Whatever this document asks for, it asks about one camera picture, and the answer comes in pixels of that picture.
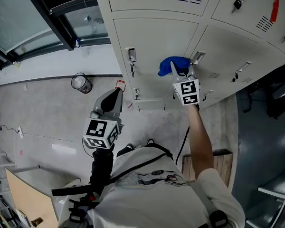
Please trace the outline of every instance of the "person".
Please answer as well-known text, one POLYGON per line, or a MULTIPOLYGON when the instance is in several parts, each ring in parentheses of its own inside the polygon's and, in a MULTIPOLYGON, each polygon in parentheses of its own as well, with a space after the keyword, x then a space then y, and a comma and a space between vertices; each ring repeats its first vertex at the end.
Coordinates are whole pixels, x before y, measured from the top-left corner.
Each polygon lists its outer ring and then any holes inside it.
MULTIPOLYGON (((195 105, 188 106, 190 151, 196 182, 214 206, 223 211, 227 227, 243 228, 245 215, 213 166, 212 146, 195 105)), ((148 141, 144 147, 131 144, 119 151, 113 163, 111 150, 94 153, 90 183, 105 183, 122 172, 163 153, 163 147, 148 141)), ((209 214, 184 180, 171 155, 133 170, 115 183, 97 190, 100 203, 88 214, 95 228, 207 228, 209 214)))

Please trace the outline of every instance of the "window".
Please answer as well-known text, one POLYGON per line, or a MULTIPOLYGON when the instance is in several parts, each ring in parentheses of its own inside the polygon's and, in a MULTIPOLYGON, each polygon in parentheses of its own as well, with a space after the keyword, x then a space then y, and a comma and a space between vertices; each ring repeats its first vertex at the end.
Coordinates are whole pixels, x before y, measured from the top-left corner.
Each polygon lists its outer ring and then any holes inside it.
POLYGON ((0 0, 0 69, 78 40, 111 43, 97 0, 0 0))

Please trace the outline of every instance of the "concrete floor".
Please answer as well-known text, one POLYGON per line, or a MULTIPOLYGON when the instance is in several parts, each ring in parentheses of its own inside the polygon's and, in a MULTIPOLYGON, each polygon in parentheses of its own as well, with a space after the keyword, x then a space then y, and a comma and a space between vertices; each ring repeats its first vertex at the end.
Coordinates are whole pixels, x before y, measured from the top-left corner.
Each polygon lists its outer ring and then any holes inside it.
MULTIPOLYGON (((21 126, 28 134, 21 139, 19 133, 2 127, 0 151, 6 152, 17 168, 41 165, 88 183, 93 159, 82 146, 84 122, 96 99, 113 89, 117 79, 92 78, 93 89, 86 95, 74 90, 69 78, 0 86, 0 125, 14 129, 21 126)), ((114 155, 127 143, 145 144, 153 138, 176 158, 189 125, 186 111, 139 112, 133 106, 127 109, 131 100, 126 92, 123 102, 121 119, 124 128, 115 142, 114 155)), ((235 95, 201 110, 201 115, 213 150, 227 148, 236 153, 238 114, 235 95)), ((182 154, 189 152, 188 138, 182 154)), ((5 175, 4 171, 0 174, 1 177, 5 175)))
POLYGON ((280 203, 257 188, 285 170, 285 113, 278 120, 269 118, 265 93, 259 90, 252 97, 251 111, 243 113, 248 108, 247 93, 237 93, 239 150, 232 193, 246 218, 266 228, 280 203))

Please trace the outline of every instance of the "cable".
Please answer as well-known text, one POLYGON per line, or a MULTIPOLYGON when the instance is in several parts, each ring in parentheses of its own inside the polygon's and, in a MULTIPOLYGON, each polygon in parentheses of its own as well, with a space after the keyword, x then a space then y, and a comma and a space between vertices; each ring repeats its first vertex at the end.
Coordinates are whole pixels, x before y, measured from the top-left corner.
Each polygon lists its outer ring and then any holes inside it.
POLYGON ((88 153, 86 152, 86 149, 85 149, 85 147, 84 147, 84 138, 83 138, 83 137, 82 137, 81 143, 82 143, 82 147, 84 148, 85 153, 86 153, 88 156, 90 156, 90 157, 92 157, 92 158, 94 159, 94 157, 93 157, 92 155, 90 155, 90 154, 88 154, 88 153))
POLYGON ((43 135, 30 134, 30 133, 23 133, 23 135, 37 136, 37 137, 42 137, 42 138, 46 138, 46 139, 55 139, 55 140, 67 141, 67 142, 75 142, 75 141, 73 141, 73 140, 56 139, 56 138, 52 138, 52 137, 46 137, 46 136, 43 136, 43 135))
POLYGON ((178 159, 179 159, 179 156, 181 155, 181 151, 182 151, 182 149, 183 149, 183 147, 184 147, 184 145, 185 145, 185 142, 186 142, 186 139, 187 139, 187 135, 188 135, 188 133, 189 133, 189 129, 190 129, 190 127, 188 127, 188 129, 187 129, 187 131, 186 131, 186 135, 185 135, 184 141, 182 142, 182 145, 181 145, 179 154, 177 155, 175 164, 177 164, 177 161, 178 161, 178 159))
MULTIPOLYGON (((19 130, 17 131, 14 128, 8 128, 6 125, 1 125, 0 127, 5 127, 7 130, 13 130, 13 131, 15 131, 15 133, 19 133, 19 130)), ((55 139, 55 140, 67 141, 67 142, 75 142, 75 141, 72 141, 72 140, 57 139, 57 138, 46 137, 46 136, 43 136, 43 135, 37 135, 37 134, 33 134, 33 133, 23 133, 23 135, 37 136, 37 137, 42 137, 42 138, 46 138, 46 139, 55 139)))
POLYGON ((6 125, 1 125, 0 127, 1 127, 1 128, 2 128, 2 127, 5 127, 7 130, 14 130, 14 131, 15 131, 15 133, 19 133, 19 131, 17 132, 17 130, 16 130, 16 129, 8 128, 6 125))

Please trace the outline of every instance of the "black strap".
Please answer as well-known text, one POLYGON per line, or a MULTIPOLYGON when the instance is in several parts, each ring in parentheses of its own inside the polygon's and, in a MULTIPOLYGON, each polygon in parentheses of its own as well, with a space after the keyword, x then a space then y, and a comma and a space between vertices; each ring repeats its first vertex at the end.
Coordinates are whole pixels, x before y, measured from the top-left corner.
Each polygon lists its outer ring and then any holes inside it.
MULTIPOLYGON (((153 148, 157 148, 157 149, 160 149, 161 151, 164 151, 163 154, 151 159, 151 160, 148 160, 144 163, 141 163, 139 165, 136 165, 136 166, 133 166, 131 167, 130 169, 127 169, 126 171, 120 173, 119 175, 111 178, 108 182, 106 182, 103 186, 107 186, 109 184, 112 184, 112 183, 115 183, 118 179, 120 179, 121 177, 123 177, 124 175, 138 169, 138 168, 141 168, 143 166, 146 166, 148 164, 151 164, 152 162, 155 162, 157 161, 158 159, 160 159, 161 157, 167 155, 168 157, 170 157, 171 159, 172 158, 172 154, 170 153, 169 150, 167 150, 166 148, 158 145, 158 144, 148 144, 147 146, 145 147, 153 147, 153 148)), ((93 191, 93 189, 95 187, 98 187, 97 185, 95 184, 90 184, 90 185, 85 185, 85 186, 79 186, 79 187, 67 187, 67 188, 62 188, 62 189, 52 189, 52 196, 66 196, 66 195, 75 195, 75 194, 82 194, 82 193, 89 193, 91 191, 93 191)))
POLYGON ((173 160, 173 155, 171 154, 171 152, 169 150, 167 150, 166 148, 160 146, 159 144, 149 143, 145 147, 152 147, 152 148, 156 148, 156 149, 159 149, 161 151, 164 151, 167 154, 167 156, 173 160))
POLYGON ((136 170, 136 169, 138 169, 138 168, 141 168, 141 167, 143 167, 143 166, 145 166, 145 165, 151 164, 152 162, 157 161, 158 159, 160 159, 161 157, 163 157, 163 156, 165 156, 165 155, 168 155, 168 154, 167 154, 167 153, 161 154, 161 155, 159 155, 159 156, 157 156, 157 157, 155 157, 155 158, 153 158, 153 159, 151 159, 151 160, 148 160, 148 161, 146 161, 146 162, 144 162, 144 163, 141 163, 141 164, 139 164, 139 165, 133 166, 133 167, 131 167, 130 169, 127 169, 126 171, 120 173, 119 175, 117 175, 117 176, 111 178, 105 185, 109 185, 109 184, 111 184, 111 183, 114 183, 114 182, 116 182, 118 179, 120 179, 121 177, 123 177, 124 175, 126 175, 126 174, 128 174, 128 173, 130 173, 130 172, 132 172, 132 171, 134 171, 134 170, 136 170))

